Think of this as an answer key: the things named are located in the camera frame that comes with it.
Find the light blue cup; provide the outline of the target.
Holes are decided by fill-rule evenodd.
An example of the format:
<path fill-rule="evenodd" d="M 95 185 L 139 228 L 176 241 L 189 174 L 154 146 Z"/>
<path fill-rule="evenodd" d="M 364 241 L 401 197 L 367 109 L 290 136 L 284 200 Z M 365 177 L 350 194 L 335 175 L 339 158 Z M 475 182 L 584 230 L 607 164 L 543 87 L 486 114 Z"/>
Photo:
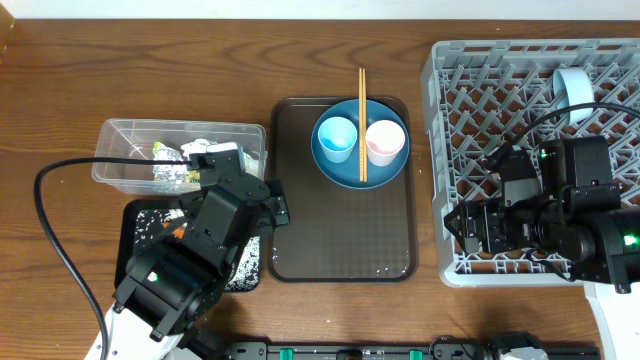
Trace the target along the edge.
<path fill-rule="evenodd" d="M 331 163 L 345 162 L 358 140 L 355 124 L 345 117 L 330 117 L 318 129 L 321 150 Z"/>

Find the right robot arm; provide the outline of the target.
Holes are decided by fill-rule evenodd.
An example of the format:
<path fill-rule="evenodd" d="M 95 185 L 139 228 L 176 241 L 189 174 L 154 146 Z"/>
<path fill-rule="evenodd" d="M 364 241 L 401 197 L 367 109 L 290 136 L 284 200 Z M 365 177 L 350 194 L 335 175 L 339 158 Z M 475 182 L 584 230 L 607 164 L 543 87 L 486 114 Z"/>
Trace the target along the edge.
<path fill-rule="evenodd" d="M 565 211 L 558 200 L 512 207 L 496 199 L 458 204 L 444 226 L 463 251 L 523 249 L 525 258 L 567 282 L 580 281 L 598 326 L 604 357 L 639 357 L 639 211 L 595 202 Z"/>

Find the yellow foil snack wrapper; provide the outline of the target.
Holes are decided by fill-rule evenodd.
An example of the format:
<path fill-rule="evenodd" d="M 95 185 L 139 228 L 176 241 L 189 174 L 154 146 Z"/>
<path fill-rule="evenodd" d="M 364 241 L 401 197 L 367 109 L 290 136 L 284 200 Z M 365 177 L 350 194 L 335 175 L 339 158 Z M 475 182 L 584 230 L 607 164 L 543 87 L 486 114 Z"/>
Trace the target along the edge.
<path fill-rule="evenodd" d="M 155 161 L 170 160 L 188 160 L 182 155 L 182 150 L 171 148 L 161 142 L 155 142 L 152 150 L 153 159 Z M 154 180 L 156 182 L 170 182 L 176 184 L 182 183 L 198 183 L 200 175 L 195 170 L 189 170 L 186 165 L 154 165 Z"/>

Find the orange carrot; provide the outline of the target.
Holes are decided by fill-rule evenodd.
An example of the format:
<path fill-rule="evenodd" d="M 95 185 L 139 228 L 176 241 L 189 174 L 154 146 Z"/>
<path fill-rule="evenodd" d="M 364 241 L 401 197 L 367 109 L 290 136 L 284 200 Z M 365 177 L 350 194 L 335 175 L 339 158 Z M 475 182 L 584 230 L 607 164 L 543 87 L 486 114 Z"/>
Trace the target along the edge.
<path fill-rule="evenodd" d="M 182 240 L 184 238 L 184 234 L 186 231 L 185 224 L 181 224 L 180 226 L 176 227 L 176 226 L 172 226 L 170 222 L 164 222 L 162 226 L 164 228 L 164 232 L 171 230 L 171 232 L 168 234 L 170 238 L 174 238 L 177 240 Z"/>

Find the pink white cup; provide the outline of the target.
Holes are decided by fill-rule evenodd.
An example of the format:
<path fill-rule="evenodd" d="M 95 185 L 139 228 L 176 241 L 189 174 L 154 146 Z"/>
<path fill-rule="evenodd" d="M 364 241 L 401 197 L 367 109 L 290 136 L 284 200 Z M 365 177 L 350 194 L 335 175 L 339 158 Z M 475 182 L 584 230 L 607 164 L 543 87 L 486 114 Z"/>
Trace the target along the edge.
<path fill-rule="evenodd" d="M 406 142 L 406 135 L 399 123 L 380 120 L 366 131 L 367 156 L 378 167 L 388 166 L 399 154 Z"/>

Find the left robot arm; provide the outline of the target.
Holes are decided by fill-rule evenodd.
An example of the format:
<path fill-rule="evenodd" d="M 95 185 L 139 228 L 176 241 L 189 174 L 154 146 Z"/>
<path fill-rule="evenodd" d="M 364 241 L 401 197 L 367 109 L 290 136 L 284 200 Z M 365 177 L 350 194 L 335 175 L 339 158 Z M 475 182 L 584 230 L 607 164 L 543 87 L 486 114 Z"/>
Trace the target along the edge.
<path fill-rule="evenodd" d="M 220 300 L 244 253 L 290 222 L 279 180 L 246 172 L 241 149 L 191 155 L 198 190 L 126 205 L 114 303 L 90 359 L 163 359 L 185 347 L 194 323 Z"/>

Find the dark blue plate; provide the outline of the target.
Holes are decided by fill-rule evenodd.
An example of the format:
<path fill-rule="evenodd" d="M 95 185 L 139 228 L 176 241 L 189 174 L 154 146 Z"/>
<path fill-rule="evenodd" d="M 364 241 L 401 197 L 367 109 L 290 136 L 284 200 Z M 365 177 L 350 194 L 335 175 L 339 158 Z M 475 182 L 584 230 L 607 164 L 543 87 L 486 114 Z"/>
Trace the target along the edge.
<path fill-rule="evenodd" d="M 346 118 L 356 128 L 353 135 L 355 143 L 345 152 L 343 161 L 339 163 L 332 162 L 331 159 L 334 158 L 334 153 L 340 157 L 342 151 L 334 151 L 331 147 L 326 147 L 321 136 L 323 123 L 334 117 Z M 405 135 L 405 144 L 401 147 L 395 159 L 387 166 L 380 167 L 368 161 L 368 181 L 361 182 L 359 133 L 357 130 L 359 126 L 359 101 L 351 99 L 331 106 L 320 116 L 311 135 L 311 152 L 320 171 L 336 184 L 356 190 L 373 189 L 393 180 L 401 173 L 409 158 L 410 142 L 408 130 L 397 111 L 382 102 L 368 100 L 367 124 L 372 125 L 374 122 L 382 120 L 389 120 L 400 126 Z"/>

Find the white tissue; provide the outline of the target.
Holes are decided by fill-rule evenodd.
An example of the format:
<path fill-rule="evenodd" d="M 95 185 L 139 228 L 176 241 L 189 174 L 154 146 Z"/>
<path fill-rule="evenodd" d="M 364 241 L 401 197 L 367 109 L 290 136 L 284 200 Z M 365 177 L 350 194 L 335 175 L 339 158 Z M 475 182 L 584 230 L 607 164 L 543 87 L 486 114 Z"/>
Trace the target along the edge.
<path fill-rule="evenodd" d="M 259 154 L 255 152 L 244 152 L 245 171 L 258 178 L 263 178 L 261 161 Z"/>
<path fill-rule="evenodd" d="M 204 138 L 193 140 L 181 146 L 182 155 L 188 158 L 191 154 L 206 153 L 209 146 L 216 145 L 215 141 Z"/>

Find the light blue white bowl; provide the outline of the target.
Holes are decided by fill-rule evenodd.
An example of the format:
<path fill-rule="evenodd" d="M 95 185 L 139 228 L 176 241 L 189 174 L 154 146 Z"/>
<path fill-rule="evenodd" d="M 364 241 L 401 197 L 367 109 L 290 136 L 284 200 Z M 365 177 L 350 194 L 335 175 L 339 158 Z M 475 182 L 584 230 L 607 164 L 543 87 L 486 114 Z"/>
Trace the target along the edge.
<path fill-rule="evenodd" d="M 581 68 L 556 69 L 552 76 L 552 89 L 558 100 L 558 109 L 594 101 L 591 80 Z"/>

